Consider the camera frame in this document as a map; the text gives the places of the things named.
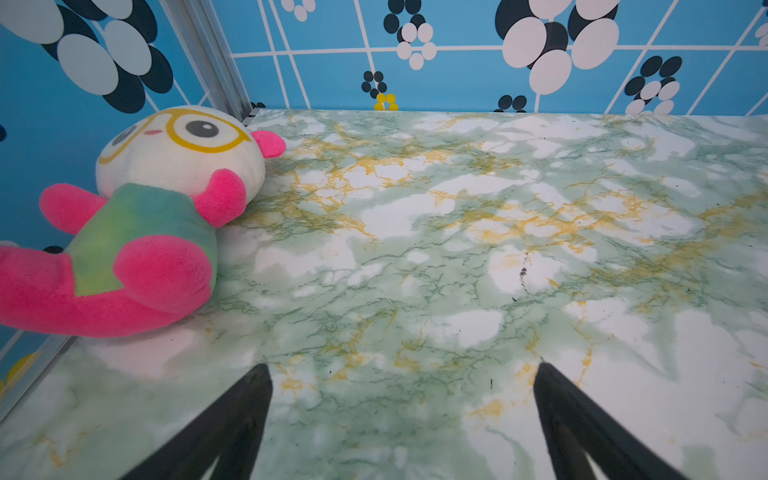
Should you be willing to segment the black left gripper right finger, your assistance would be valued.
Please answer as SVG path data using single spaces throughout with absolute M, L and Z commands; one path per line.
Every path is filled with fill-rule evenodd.
M 554 365 L 539 365 L 533 393 L 558 479 L 593 479 L 592 463 L 609 479 L 685 479 Z

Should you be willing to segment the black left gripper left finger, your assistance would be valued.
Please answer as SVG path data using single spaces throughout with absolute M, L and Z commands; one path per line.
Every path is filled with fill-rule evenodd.
M 249 479 L 273 394 L 268 366 L 258 364 L 125 479 Z

